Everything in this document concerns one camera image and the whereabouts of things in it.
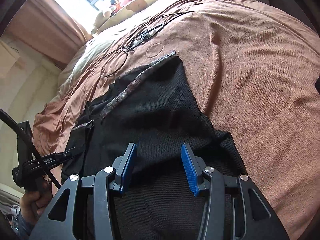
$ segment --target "human hand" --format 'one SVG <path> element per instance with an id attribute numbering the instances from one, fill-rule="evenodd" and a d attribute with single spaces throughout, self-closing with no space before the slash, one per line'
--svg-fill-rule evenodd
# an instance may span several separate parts
<path id="1" fill-rule="evenodd" d="M 50 184 L 47 180 L 43 181 L 43 189 L 45 190 L 43 195 L 40 195 L 39 191 L 30 191 L 25 193 L 20 199 L 20 210 L 24 220 L 31 225 L 35 225 L 38 218 L 32 211 L 32 203 L 35 202 L 37 206 L 37 214 L 41 216 L 45 208 L 52 199 L 52 191 Z"/>

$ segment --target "wrinkled fabric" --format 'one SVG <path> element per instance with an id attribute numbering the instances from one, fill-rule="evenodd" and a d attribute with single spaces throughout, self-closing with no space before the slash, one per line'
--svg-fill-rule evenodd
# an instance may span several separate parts
<path id="1" fill-rule="evenodd" d="M 216 129 L 231 132 L 249 176 L 295 240 L 320 205 L 320 97 L 315 88 L 320 38 L 299 20 L 255 0 L 179 0 L 154 18 L 188 10 L 194 12 L 129 53 L 116 76 L 174 49 L 199 109 Z M 144 27 L 109 51 L 125 46 Z M 36 115 L 33 133 L 41 153 L 65 149 L 85 103 L 105 94 L 115 80 L 114 75 L 101 79 L 101 68 L 104 75 L 112 73 L 123 57 L 97 57 L 64 97 Z M 60 170 L 55 175 L 60 178 Z"/>

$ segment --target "yellow pillow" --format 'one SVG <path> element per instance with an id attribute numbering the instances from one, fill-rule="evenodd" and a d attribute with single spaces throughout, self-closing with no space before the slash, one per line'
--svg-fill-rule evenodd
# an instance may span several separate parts
<path id="1" fill-rule="evenodd" d="M 130 18 L 132 15 L 144 10 L 151 4 L 158 0 L 132 0 L 125 7 L 121 8 L 115 15 L 111 16 L 102 26 L 97 30 L 97 33 L 101 33 L 107 28 L 115 26 L 124 20 Z"/>

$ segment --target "circular imprint on blanket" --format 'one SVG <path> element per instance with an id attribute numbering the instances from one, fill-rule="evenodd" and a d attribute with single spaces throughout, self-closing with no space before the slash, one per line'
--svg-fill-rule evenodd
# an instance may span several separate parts
<path id="1" fill-rule="evenodd" d="M 153 44 L 149 49 L 146 51 L 147 57 L 155 57 L 157 56 L 163 49 L 163 45 L 160 43 Z"/>

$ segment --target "silver screw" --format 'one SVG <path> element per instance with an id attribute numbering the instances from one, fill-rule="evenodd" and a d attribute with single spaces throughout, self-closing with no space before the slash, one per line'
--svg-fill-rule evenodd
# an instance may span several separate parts
<path id="1" fill-rule="evenodd" d="M 205 167 L 204 170 L 205 170 L 205 172 L 207 172 L 207 173 L 212 173 L 212 172 L 214 172 L 214 168 L 212 168 L 212 167 L 210 167 L 210 166 Z"/>
<path id="2" fill-rule="evenodd" d="M 71 180 L 71 181 L 75 181 L 75 180 L 77 180 L 79 178 L 79 175 L 77 175 L 77 174 L 72 174 L 70 177 L 69 177 L 69 179 Z"/>
<path id="3" fill-rule="evenodd" d="M 249 177 L 245 174 L 240 175 L 240 179 L 247 181 L 249 179 Z"/>
<path id="4" fill-rule="evenodd" d="M 104 172 L 105 172 L 105 173 L 111 173 L 111 172 L 113 172 L 113 167 L 112 167 L 112 166 L 105 167 L 105 168 L 104 168 Z"/>

